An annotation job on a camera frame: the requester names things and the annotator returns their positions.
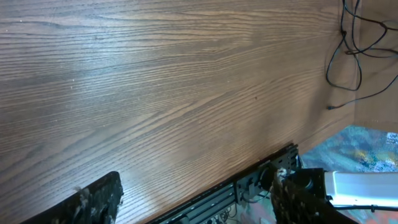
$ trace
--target white plastic housing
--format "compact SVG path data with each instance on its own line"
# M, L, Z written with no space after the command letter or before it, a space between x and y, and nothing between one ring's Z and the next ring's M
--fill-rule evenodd
M398 172L325 173L326 195L335 207L377 205L398 207Z

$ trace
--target black cable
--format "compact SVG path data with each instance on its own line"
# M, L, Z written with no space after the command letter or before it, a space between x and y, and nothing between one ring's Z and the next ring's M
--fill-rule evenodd
M369 97L372 97L372 96L376 96L377 94L380 94L380 93L386 91L397 80L397 78L398 78L398 75L390 82L390 84L388 84L387 87L385 87L383 90L381 90L381 91L379 91L377 93L373 93L372 95L369 95L369 96L364 96L364 97L360 97L360 98L355 99L355 100L351 100L351 101L349 101L347 103L343 103L342 105L339 105L339 106L328 106L328 110L341 108L342 106L347 105L348 103L352 103L352 102L355 102L357 100L363 100L363 99L366 99L366 98L369 98Z
M354 206L333 207L333 208L336 210L352 210L352 209L369 210L370 209L372 212L374 212L375 210L398 212L398 208L384 207L384 206L377 206L377 205L354 205Z
M258 200L248 200L248 199L246 199L246 198L244 197L244 193L242 194L242 200L243 200L243 201L245 201L246 203L258 203L258 202L260 202L261 200L263 200L264 198L267 197L269 191L267 192L267 194L266 194L265 196L264 196L264 195L261 195L261 196L260 196L260 194L258 194L258 196L261 197L261 198L258 199Z
M379 43L379 42L386 36L388 30L398 30L398 29L391 28L391 27L388 27L387 25L385 25L385 22L388 22L388 21L381 21L381 22L380 22L380 21L375 21L375 20L372 20L372 19L368 19L368 18L365 18L365 17L361 17L361 16L356 15L356 11L358 10L359 2L360 2L360 0L357 0L356 5L355 5L354 12L351 12L351 11L348 9L347 5L346 5L346 1L343 0L343 10L342 10L342 12L341 12L341 20L340 20L340 33L341 33L342 38L341 38L341 41L340 41L340 43L338 44L336 50L333 52L333 55L331 56L331 59L330 59L328 68L327 68L327 70L326 70L326 81L329 83L329 85L331 85L331 86L333 86L333 87L335 87L335 88L341 88L341 89L347 90L347 91L358 91L359 88L361 87L361 84L362 84L362 76L363 76L363 74L362 74L362 68L361 68L361 64L360 64L360 62L359 62L359 60L358 60L357 54L363 54L363 55L366 55L366 56L368 56L368 57L374 57L374 58L391 58L391 57L398 57L398 51L396 51L396 50L373 47L374 45L376 45L377 43ZM351 15L353 16L353 23L352 23L352 30L351 30L351 40L352 40L352 42L353 42L353 46L354 46L355 50L354 50L354 49L351 49L351 48L349 47L349 45L348 45L348 43L347 43L347 40L346 40L347 31L345 31L344 28L343 28L343 21L344 21L345 11L347 11L349 14L351 14ZM358 18L358 19L361 19L361 20L364 20L364 21L368 21L368 22L372 22L372 23L375 23L375 24L379 24L382 28L384 28L383 35L381 35L380 38L378 38L377 41L375 41L375 42L374 42L373 44L371 44L370 46L368 46L368 47L366 47L366 48L364 48L364 49L359 49L359 48L357 47L357 45L355 44L355 41L354 41L354 24L355 24L355 18ZM359 69L359 82L358 82L357 87L354 88L354 89L347 88L347 87L343 87L343 86L339 86L339 85L337 85L337 84L332 83L332 82L330 81L330 79L329 79L329 71L330 71L331 65L332 65L332 63L333 63L333 59L334 59L335 55L337 54L337 52L339 51L340 47L343 45L343 43L345 44L346 48L348 49L348 50L345 52L345 54L346 54L346 55L352 55L352 56L355 58L355 61L356 61L356 63L357 63L358 69ZM370 54L365 53L365 52L368 51L368 50L385 51L385 52L393 53L393 55L390 55L390 56L370 55ZM352 103L352 102L354 102L354 101L363 100L363 99L366 99L366 98L370 98L370 97L372 97L372 96L376 96L376 95L378 95L378 94L380 94L380 93L386 91L386 90L393 84L393 82L397 79L397 77L398 77L398 76L396 76L395 79L393 79L393 81L391 81L390 84L388 84L388 86L385 87L385 89L383 89L383 90L381 90L381 91L379 91L379 92L377 92L377 93L374 93L374 94L372 94L372 95L365 96L365 97L362 97L362 98L358 98L358 99L355 99L355 100L351 100L351 101L349 101L349 102L347 102L347 103L343 103L342 105L339 105L339 106L328 106L328 110L333 110L333 109L341 108L342 106L347 105L348 103Z

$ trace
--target wooden table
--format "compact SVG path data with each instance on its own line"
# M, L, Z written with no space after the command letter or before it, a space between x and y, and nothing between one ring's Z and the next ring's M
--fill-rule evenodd
M0 2L0 221L109 171L118 223L148 221L290 142L354 121L325 81L328 0ZM351 57L333 79L355 84Z

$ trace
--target patterned cloth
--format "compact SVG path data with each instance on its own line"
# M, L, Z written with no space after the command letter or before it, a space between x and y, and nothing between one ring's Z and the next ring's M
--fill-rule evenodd
M304 167L345 172L398 172L398 134L348 126L302 155ZM238 206L241 223L275 223L271 201ZM346 210L342 214L358 223L398 224L398 212Z

